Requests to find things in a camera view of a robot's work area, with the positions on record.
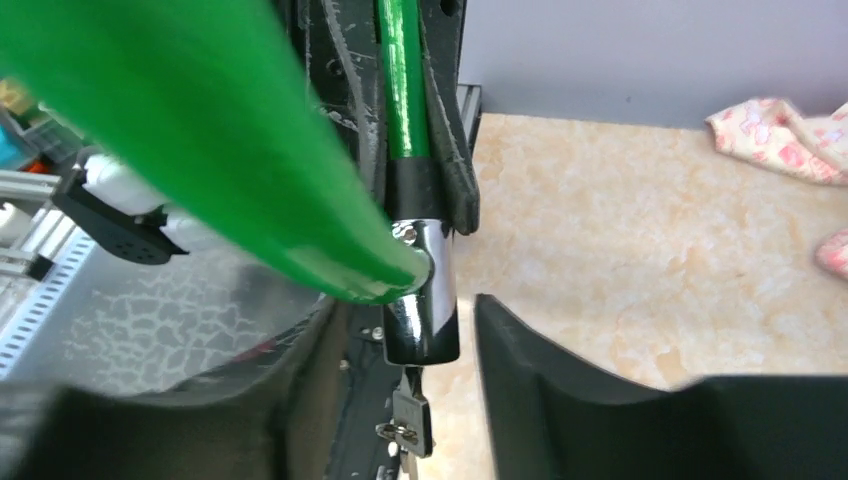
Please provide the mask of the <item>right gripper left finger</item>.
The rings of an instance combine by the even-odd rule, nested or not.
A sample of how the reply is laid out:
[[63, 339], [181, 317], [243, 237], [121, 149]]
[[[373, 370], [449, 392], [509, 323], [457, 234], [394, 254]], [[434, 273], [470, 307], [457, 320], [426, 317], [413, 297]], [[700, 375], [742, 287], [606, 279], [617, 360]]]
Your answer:
[[1, 386], [5, 479], [322, 479], [341, 420], [356, 318], [329, 301], [268, 341], [176, 386], [111, 396]]

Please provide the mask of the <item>green cable lock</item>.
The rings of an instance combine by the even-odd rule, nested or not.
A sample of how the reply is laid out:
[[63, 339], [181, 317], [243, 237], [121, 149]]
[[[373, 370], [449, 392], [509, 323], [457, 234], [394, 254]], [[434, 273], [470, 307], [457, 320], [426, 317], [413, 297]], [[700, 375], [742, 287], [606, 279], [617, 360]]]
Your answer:
[[384, 207], [266, 1], [5, 1], [1, 63], [157, 190], [273, 268], [387, 305], [390, 363], [460, 353], [452, 233], [425, 124], [415, 1], [377, 5]]

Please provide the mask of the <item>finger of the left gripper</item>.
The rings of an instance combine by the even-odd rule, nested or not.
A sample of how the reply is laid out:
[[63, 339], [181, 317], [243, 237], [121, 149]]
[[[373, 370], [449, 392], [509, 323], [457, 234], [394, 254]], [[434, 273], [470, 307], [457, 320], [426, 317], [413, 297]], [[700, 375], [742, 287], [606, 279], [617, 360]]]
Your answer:
[[271, 3], [301, 60], [320, 110], [334, 125], [378, 205], [384, 203], [388, 129], [376, 5], [362, 0]]
[[440, 164], [453, 227], [471, 235], [480, 223], [480, 191], [457, 101], [464, 29], [463, 1], [419, 3], [426, 105], [434, 158]]

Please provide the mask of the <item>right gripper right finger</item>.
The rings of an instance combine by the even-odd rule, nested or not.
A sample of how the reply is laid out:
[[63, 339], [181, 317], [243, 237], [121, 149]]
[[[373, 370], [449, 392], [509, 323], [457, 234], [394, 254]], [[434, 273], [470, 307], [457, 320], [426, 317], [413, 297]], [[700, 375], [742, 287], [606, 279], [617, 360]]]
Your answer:
[[709, 376], [673, 391], [597, 367], [496, 297], [474, 302], [500, 479], [843, 479], [847, 380]]

